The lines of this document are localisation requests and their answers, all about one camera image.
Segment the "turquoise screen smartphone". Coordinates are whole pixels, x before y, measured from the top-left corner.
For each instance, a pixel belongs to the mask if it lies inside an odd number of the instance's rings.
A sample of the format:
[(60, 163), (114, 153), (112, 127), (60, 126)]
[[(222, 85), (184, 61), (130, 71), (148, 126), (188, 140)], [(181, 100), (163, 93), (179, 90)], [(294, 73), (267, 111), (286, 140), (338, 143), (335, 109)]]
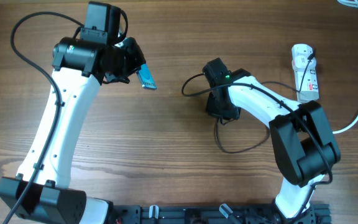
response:
[(154, 82), (152, 74), (147, 66), (147, 64), (143, 64), (140, 67), (140, 70), (136, 72), (137, 77), (139, 79), (142, 88), (147, 90), (156, 90), (157, 86)]

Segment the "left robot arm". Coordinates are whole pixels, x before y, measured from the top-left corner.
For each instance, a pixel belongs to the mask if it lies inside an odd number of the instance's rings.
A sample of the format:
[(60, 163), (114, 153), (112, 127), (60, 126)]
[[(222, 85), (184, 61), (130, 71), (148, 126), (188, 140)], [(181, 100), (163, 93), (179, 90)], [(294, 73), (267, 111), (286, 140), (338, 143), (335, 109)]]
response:
[(73, 37), (53, 49), (51, 90), (32, 146), (13, 178), (0, 179), (10, 216), (41, 223), (121, 223), (112, 202), (69, 187), (73, 154), (85, 116), (103, 84), (128, 83), (136, 74), (155, 89), (144, 55), (127, 28), (126, 13), (90, 2)]

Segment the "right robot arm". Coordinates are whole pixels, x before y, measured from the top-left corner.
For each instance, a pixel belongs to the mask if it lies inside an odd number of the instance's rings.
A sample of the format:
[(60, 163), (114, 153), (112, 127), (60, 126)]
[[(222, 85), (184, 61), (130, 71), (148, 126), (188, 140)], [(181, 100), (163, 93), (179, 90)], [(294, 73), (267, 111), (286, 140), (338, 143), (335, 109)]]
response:
[(323, 107), (316, 101), (289, 100), (260, 84), (248, 71), (227, 69), (220, 58), (202, 69), (210, 89), (206, 111), (219, 123), (248, 111), (270, 132), (276, 164), (283, 175), (275, 204), (294, 222), (309, 207), (318, 185), (330, 184), (333, 165), (341, 159)]

